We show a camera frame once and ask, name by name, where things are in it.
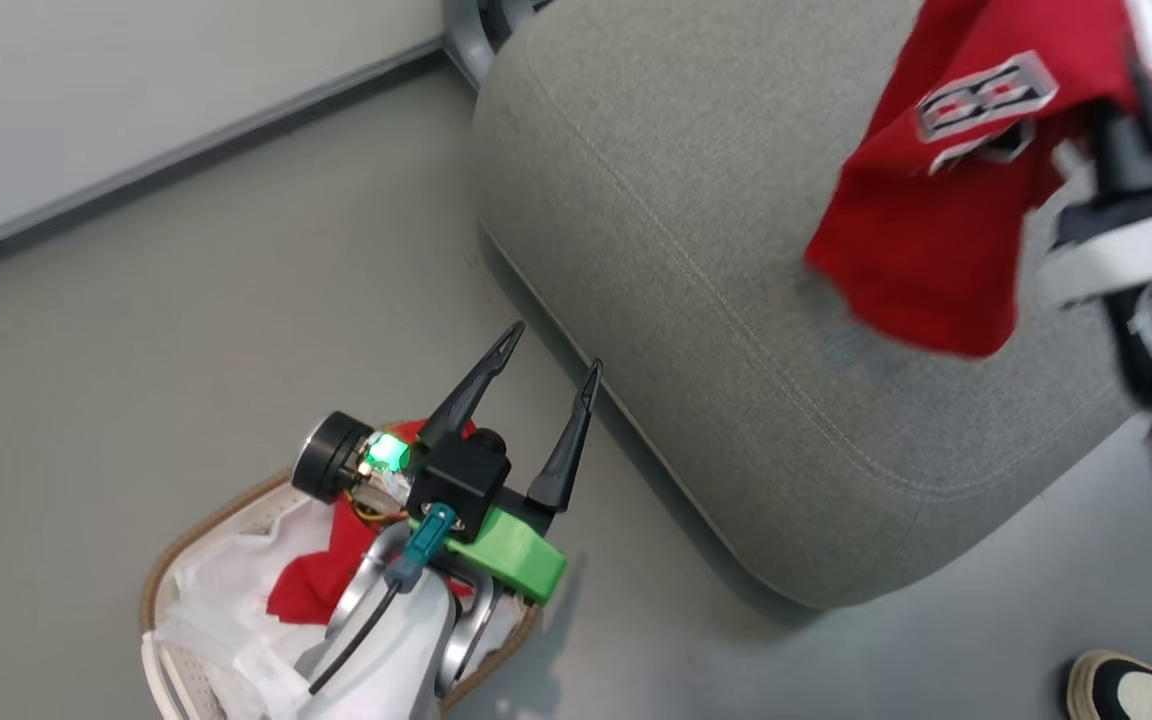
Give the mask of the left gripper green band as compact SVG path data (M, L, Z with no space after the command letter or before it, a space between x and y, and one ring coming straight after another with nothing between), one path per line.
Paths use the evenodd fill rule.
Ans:
M326 416L293 462L291 487L343 505L374 530L417 530L433 523L435 511L448 510L444 551L470 560L525 600L548 602L567 560L547 533L570 506L602 388L602 361L591 361L556 446L518 493L506 487L511 460L505 439L468 425L525 331L526 323L511 323L429 419L376 429L347 414Z

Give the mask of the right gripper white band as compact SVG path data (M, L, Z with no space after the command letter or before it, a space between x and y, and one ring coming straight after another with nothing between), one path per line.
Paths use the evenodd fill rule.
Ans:
M1152 283L1152 74L1134 50L1129 73L1137 111L1106 97L1084 109L1094 190L1106 199L1060 211L1055 242L1037 272L1053 306Z

